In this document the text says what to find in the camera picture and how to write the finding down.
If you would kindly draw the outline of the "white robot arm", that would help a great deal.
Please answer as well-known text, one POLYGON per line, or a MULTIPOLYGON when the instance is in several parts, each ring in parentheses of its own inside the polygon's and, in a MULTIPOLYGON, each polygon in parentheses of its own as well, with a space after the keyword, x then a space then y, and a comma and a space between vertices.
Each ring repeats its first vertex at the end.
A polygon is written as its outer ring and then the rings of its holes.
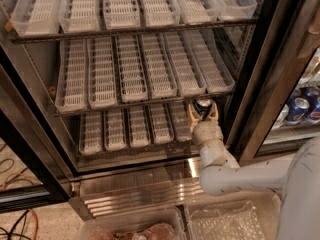
POLYGON ((320 240, 320 138, 292 155, 240 166, 223 143, 216 103, 187 104, 187 117, 203 169, 202 190, 213 196, 239 190, 272 190, 282 195, 277 240, 320 240))

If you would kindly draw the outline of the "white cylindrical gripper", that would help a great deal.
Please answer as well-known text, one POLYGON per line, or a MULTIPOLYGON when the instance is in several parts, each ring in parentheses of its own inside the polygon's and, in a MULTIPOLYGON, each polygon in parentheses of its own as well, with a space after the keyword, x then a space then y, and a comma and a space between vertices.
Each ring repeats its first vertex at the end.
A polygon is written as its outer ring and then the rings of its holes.
POLYGON ((222 166, 225 164, 223 134, 218 124, 219 111, 216 102, 212 103, 208 119, 201 121, 192 103, 187 105, 187 116, 192 140, 197 146, 204 166, 222 166))

